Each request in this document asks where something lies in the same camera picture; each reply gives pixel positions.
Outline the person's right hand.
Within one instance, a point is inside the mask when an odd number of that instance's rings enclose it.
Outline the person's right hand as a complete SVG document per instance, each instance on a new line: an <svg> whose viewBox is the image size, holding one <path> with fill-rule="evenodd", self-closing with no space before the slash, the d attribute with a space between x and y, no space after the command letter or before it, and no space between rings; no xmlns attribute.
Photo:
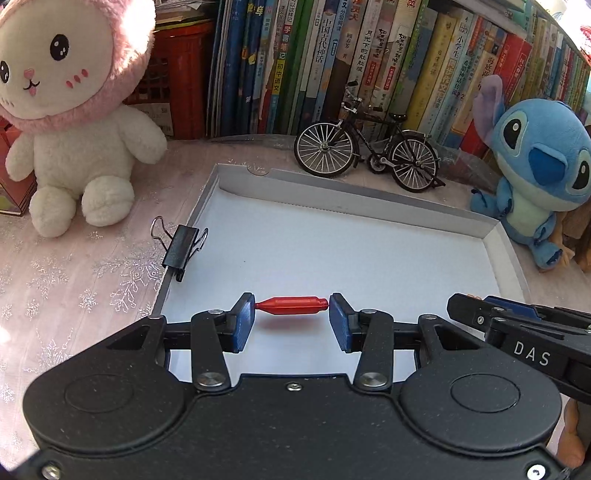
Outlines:
<svg viewBox="0 0 591 480"><path fill-rule="evenodd" d="M590 447L590 406L569 399L564 408L564 427L561 432L557 456L570 468L586 462Z"/></svg>

